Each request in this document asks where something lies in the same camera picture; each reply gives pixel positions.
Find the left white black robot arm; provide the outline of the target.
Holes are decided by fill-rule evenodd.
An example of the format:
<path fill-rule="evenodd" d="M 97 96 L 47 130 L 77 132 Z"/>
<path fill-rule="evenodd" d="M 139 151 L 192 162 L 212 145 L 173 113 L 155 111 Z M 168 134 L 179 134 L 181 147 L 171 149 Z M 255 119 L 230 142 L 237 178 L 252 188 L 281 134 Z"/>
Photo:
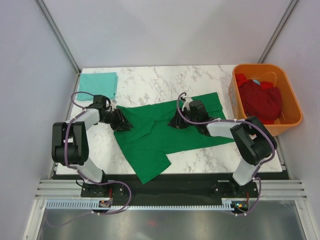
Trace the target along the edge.
<path fill-rule="evenodd" d="M 114 132 L 130 131 L 134 126 L 116 102 L 104 95 L 92 95 L 89 106 L 68 122 L 56 122 L 52 126 L 51 157 L 55 163 L 75 170 L 99 197 L 106 196 L 110 185 L 103 180 L 104 171 L 89 156 L 87 131 L 99 123 L 110 125 Z"/>

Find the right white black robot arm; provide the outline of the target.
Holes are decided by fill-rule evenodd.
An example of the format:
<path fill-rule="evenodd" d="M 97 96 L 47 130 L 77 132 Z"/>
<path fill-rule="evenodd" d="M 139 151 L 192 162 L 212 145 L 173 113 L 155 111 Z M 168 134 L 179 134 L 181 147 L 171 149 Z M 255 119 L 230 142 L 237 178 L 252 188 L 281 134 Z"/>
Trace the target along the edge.
<path fill-rule="evenodd" d="M 168 126 L 185 129 L 194 126 L 207 137 L 233 139 L 240 153 L 240 163 L 232 174 L 229 191 L 235 197 L 242 196 L 264 162 L 275 156 L 277 142 L 264 124 L 256 117 L 246 119 L 221 119 L 211 117 L 200 100 L 182 98 L 182 107 L 177 107 Z"/>

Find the green t shirt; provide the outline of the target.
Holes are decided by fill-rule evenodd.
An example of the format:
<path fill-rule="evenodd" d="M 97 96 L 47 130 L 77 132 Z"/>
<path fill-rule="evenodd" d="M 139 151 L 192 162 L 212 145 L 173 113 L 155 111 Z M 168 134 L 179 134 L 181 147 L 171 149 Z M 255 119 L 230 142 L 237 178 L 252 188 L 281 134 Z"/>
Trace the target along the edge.
<path fill-rule="evenodd" d="M 170 127 L 176 113 L 176 101 L 119 109 L 133 125 L 129 131 L 115 132 L 115 139 L 142 184 L 146 184 L 170 165 L 167 155 L 232 143 L 222 136 L 205 136 L 194 126 Z"/>

